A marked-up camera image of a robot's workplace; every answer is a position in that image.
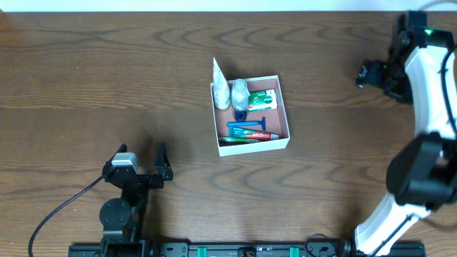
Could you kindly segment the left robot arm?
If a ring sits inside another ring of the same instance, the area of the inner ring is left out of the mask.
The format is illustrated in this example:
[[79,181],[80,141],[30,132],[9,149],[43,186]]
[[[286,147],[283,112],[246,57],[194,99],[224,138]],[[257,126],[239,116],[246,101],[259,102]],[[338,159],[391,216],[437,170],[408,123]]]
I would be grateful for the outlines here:
[[133,152],[122,144],[104,164],[101,177],[121,189],[121,196],[108,200],[99,212],[103,226],[101,256],[159,256],[159,244],[141,238],[149,203],[149,191],[164,187],[174,173],[166,155],[165,143],[159,146],[156,173],[139,174],[140,164]]

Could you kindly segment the green soap box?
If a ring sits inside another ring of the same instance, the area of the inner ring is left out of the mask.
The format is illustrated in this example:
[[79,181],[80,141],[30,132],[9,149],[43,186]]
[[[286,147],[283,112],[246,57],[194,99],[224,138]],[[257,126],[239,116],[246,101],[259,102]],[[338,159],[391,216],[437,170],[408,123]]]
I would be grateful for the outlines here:
[[266,111],[278,107],[276,92],[273,89],[252,91],[248,98],[248,112]]

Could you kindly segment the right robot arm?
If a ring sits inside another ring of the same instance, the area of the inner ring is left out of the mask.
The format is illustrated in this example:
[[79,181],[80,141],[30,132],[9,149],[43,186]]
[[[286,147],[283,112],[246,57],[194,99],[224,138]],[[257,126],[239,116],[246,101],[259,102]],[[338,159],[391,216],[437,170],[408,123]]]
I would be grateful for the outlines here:
[[424,11],[407,11],[393,24],[388,59],[364,61],[355,85],[412,104],[415,132],[388,166],[386,195],[339,256],[424,256],[423,246],[399,238],[456,202],[455,50],[450,31],[429,27]]

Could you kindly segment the white cosmetic tube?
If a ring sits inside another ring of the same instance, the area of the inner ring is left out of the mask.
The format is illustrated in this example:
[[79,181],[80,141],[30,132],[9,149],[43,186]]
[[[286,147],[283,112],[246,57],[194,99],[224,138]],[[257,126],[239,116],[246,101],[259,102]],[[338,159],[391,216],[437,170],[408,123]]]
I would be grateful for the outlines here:
[[213,98],[215,107],[225,110],[231,105],[231,93],[225,76],[213,58]]

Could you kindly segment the Colgate toothpaste tube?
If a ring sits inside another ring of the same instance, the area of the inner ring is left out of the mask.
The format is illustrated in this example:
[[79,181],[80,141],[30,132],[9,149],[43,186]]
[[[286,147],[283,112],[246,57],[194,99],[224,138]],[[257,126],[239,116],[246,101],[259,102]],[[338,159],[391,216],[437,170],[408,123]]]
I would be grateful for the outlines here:
[[272,141],[280,139],[280,136],[278,134],[241,127],[231,127],[229,129],[229,136],[233,138],[256,139],[259,141]]

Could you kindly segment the green white toothbrush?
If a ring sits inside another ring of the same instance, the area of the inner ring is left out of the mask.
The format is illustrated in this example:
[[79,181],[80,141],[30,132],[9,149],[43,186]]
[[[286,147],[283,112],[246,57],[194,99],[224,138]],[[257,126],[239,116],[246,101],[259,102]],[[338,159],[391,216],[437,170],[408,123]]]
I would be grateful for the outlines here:
[[260,140],[252,138],[234,138],[234,137],[219,137],[219,141],[223,143],[259,143]]

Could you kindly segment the blue disposable razor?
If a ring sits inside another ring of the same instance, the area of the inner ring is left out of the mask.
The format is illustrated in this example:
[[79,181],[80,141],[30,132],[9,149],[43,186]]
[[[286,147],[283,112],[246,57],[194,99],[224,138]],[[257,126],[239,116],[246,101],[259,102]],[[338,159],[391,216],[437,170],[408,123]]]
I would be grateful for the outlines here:
[[266,119],[263,116],[260,121],[233,121],[226,124],[228,127],[241,127],[241,126],[261,126],[261,130],[266,130]]

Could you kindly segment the clear pump spray bottle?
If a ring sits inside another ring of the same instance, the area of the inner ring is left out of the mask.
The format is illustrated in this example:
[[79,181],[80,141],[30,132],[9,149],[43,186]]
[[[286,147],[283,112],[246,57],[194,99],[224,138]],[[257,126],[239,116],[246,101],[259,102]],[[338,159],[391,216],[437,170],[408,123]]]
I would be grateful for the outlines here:
[[245,121],[247,117],[248,98],[250,92],[247,82],[243,79],[236,79],[231,90],[231,105],[234,110],[236,121]]

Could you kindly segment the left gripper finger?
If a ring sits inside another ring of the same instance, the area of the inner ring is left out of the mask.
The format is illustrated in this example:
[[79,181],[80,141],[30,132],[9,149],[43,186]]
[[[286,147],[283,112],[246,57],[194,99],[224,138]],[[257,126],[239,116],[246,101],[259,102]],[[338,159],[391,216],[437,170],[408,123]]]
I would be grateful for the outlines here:
[[116,153],[106,162],[107,165],[111,165],[111,162],[113,161],[114,157],[118,153],[126,153],[128,149],[128,146],[123,143],[120,145],[119,149],[116,151]]
[[160,143],[159,150],[154,161],[154,168],[157,170],[159,175],[172,174],[172,167],[166,154],[166,145],[164,142]]

